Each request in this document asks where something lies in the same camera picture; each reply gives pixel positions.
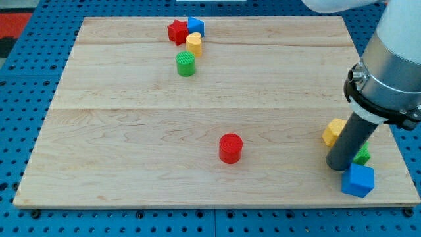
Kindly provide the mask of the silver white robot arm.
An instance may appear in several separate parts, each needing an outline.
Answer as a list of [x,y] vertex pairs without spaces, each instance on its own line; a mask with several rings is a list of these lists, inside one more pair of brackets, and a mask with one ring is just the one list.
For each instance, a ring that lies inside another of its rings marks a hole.
[[391,0],[359,62],[348,72],[350,108],[372,124],[420,123],[420,1]]

